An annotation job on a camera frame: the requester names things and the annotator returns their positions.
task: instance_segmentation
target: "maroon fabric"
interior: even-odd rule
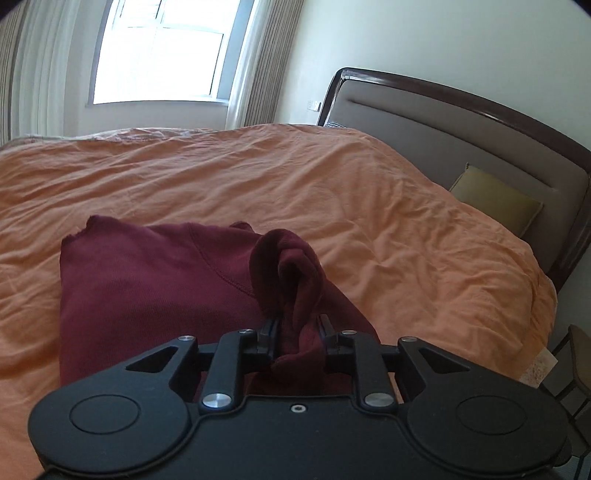
[[[60,268],[63,385],[180,335],[213,343],[278,316],[281,356],[250,392],[346,393],[349,379],[323,373],[316,317],[375,335],[312,248],[286,230],[261,236],[243,222],[144,227],[93,216],[64,238]]]

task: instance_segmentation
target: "bed sheet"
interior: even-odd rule
[[[26,422],[59,384],[60,242],[90,215],[292,230],[382,343],[416,335],[516,379],[553,327],[556,293],[525,242],[351,129],[15,142],[0,151],[0,191],[7,480],[40,471]]]

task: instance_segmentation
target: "upholstered headboard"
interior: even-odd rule
[[[544,203],[523,237],[560,288],[591,239],[591,152],[522,113],[461,90],[346,68],[320,114],[390,145],[449,189],[470,163]]]

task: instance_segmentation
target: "light switch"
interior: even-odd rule
[[[312,110],[313,112],[320,112],[320,107],[322,106],[322,102],[317,102],[316,100],[308,100],[307,109]]]

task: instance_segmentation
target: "chair backrest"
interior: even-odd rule
[[[587,398],[591,398],[591,338],[576,325],[569,327],[569,334],[574,380]]]

